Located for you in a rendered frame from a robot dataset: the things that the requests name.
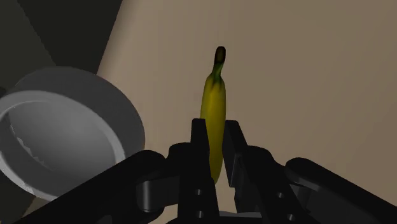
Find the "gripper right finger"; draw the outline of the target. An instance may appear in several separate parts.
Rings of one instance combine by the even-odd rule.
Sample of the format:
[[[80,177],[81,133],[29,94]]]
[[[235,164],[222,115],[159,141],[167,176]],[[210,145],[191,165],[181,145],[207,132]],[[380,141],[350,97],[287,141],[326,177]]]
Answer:
[[[235,120],[225,124],[223,156],[238,213],[261,224],[397,224],[397,206],[302,157],[284,165],[247,144]]]

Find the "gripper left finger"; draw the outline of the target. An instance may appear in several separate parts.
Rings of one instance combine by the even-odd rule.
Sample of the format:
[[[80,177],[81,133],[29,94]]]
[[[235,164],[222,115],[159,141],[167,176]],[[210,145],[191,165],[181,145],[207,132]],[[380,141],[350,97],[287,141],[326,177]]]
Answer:
[[[169,154],[143,150],[114,165],[14,224],[150,224],[177,205],[167,224],[216,224],[205,121],[192,120],[188,143]]]

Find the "yellow banana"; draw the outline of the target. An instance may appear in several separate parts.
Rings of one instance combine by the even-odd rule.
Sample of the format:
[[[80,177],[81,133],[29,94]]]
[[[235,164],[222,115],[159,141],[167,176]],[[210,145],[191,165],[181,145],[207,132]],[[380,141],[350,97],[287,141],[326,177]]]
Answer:
[[[209,141],[209,165],[211,177],[218,182],[222,163],[222,144],[226,120],[226,88],[221,72],[226,59],[226,48],[219,46],[214,54],[214,64],[206,78],[200,118],[205,120]]]

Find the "grey bowl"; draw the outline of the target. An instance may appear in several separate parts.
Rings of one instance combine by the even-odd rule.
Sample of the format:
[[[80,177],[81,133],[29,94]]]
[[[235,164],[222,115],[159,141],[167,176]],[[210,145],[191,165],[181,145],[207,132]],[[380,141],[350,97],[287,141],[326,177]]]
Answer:
[[[134,105],[88,71],[40,69],[0,97],[0,172],[39,198],[60,197],[144,145]]]

